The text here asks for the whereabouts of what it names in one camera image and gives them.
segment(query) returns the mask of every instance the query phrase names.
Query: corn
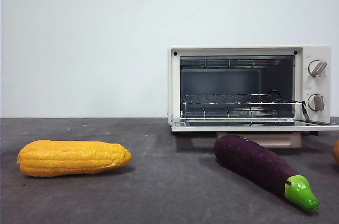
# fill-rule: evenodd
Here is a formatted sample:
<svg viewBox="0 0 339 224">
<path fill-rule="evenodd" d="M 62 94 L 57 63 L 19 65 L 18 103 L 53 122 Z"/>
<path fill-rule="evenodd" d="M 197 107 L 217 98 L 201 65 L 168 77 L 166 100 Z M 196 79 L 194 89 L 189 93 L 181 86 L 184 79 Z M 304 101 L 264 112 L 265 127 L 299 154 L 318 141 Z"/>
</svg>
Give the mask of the corn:
<svg viewBox="0 0 339 224">
<path fill-rule="evenodd" d="M 29 176 L 97 174 L 131 160 L 132 154 L 120 144 L 45 139 L 29 143 L 17 157 L 20 170 Z"/>
</svg>

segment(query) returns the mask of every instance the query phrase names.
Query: white toaster oven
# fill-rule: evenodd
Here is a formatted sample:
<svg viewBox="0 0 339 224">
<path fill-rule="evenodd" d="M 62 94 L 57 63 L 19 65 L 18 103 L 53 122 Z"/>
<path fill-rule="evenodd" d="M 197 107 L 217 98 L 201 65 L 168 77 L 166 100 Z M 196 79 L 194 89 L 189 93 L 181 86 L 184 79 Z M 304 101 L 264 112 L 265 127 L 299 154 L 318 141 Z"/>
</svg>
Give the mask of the white toaster oven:
<svg viewBox="0 0 339 224">
<path fill-rule="evenodd" d="M 327 46 L 171 47 L 168 124 L 260 138 L 339 130 L 329 122 L 330 83 Z"/>
</svg>

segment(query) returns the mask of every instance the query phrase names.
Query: oven knob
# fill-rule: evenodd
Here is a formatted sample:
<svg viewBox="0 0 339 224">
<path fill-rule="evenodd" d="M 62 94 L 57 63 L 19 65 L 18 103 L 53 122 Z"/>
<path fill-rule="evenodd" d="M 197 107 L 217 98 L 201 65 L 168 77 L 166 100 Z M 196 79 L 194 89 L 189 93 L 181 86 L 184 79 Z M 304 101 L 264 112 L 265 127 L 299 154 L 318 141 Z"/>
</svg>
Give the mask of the oven knob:
<svg viewBox="0 0 339 224">
<path fill-rule="evenodd" d="M 308 106 L 313 111 L 324 110 L 324 97 L 320 94 L 313 94 L 308 98 Z"/>
<path fill-rule="evenodd" d="M 315 60 L 308 65 L 308 72 L 312 77 L 320 77 L 326 67 L 326 62 Z"/>
</svg>

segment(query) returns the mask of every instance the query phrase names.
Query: floor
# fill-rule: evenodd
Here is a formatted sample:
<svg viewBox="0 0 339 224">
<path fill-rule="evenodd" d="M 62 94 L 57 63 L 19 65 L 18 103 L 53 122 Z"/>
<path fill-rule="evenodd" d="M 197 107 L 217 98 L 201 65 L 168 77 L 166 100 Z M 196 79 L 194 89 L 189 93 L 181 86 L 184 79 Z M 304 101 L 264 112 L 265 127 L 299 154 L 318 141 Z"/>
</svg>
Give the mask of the floor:
<svg viewBox="0 0 339 224">
<path fill-rule="evenodd" d="M 28 177 L 17 154 L 44 138 L 121 143 L 133 160 L 98 175 Z M 162 118 L 2 119 L 1 223 L 338 223 L 331 152 L 339 132 L 305 134 L 302 148 L 273 150 L 310 181 L 320 201 L 313 215 L 218 165 L 215 139 L 173 136 Z"/>
</svg>

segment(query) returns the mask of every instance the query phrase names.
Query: purple eggplant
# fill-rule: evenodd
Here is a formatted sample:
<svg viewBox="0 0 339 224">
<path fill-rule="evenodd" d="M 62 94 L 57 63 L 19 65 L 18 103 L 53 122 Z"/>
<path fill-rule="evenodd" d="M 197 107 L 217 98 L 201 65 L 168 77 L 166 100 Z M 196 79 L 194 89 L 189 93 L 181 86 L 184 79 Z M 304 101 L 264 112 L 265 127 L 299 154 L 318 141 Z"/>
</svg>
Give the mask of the purple eggplant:
<svg viewBox="0 0 339 224">
<path fill-rule="evenodd" d="M 277 154 L 240 136 L 219 138 L 214 153 L 220 164 L 288 199 L 309 212 L 319 209 L 309 182 Z"/>
</svg>

